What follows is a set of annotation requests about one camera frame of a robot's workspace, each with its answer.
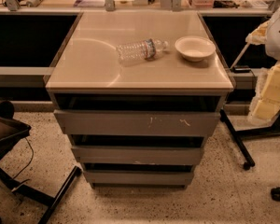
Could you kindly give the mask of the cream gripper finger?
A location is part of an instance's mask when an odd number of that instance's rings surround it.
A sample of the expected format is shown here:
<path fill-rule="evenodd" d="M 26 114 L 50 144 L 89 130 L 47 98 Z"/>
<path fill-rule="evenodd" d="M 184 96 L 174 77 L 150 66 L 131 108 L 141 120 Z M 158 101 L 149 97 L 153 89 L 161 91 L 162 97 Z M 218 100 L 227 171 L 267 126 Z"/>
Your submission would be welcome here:
<path fill-rule="evenodd" d="M 270 103 L 280 104 L 280 62 L 269 70 L 260 97 Z"/>
<path fill-rule="evenodd" d="M 254 99 L 251 103 L 250 113 L 256 119 L 271 120 L 280 110 L 280 105 Z"/>

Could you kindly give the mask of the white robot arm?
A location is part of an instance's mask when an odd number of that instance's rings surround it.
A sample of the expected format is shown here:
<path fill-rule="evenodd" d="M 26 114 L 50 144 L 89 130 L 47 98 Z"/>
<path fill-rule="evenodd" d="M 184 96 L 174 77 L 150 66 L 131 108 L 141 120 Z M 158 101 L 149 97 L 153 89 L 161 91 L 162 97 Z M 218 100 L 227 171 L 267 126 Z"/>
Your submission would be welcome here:
<path fill-rule="evenodd" d="M 270 69 L 262 69 L 255 88 L 256 95 L 249 107 L 254 123 L 269 122 L 280 110 L 280 7 L 268 21 L 265 52 L 276 59 Z"/>

